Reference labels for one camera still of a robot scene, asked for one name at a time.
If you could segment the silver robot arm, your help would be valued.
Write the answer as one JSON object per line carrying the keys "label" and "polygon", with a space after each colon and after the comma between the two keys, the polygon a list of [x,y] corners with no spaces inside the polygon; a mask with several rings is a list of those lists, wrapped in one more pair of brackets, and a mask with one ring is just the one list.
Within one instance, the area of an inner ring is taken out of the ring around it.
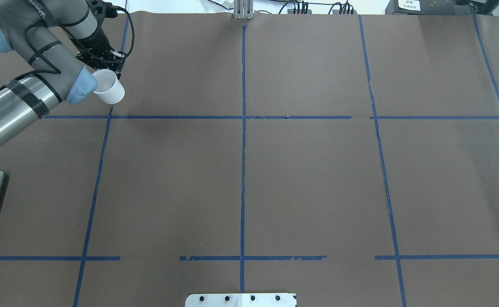
{"label": "silver robot arm", "polygon": [[0,87],[0,147],[62,102],[123,99],[132,50],[115,50],[102,29],[118,12],[128,10],[103,0],[0,0],[0,52],[31,67]]}

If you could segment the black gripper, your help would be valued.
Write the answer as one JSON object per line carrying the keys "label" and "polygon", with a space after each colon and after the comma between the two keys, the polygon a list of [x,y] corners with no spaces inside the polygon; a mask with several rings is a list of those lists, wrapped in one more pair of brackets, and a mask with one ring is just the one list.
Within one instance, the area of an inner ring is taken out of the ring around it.
{"label": "black gripper", "polygon": [[126,53],[112,50],[109,40],[103,29],[96,29],[89,37],[75,41],[80,59],[94,70],[110,70],[117,80],[121,77]]}

